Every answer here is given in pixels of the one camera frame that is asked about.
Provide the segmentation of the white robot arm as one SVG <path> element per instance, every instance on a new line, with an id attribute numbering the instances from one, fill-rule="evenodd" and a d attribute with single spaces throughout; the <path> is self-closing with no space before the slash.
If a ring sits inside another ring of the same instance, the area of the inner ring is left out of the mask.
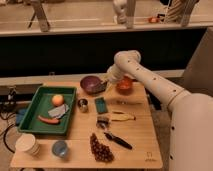
<path id="1" fill-rule="evenodd" d="M 136 50 L 117 52 L 106 80 L 117 83 L 129 74 L 172 113 L 169 171 L 213 171 L 213 97 L 191 93 L 140 61 Z"/>

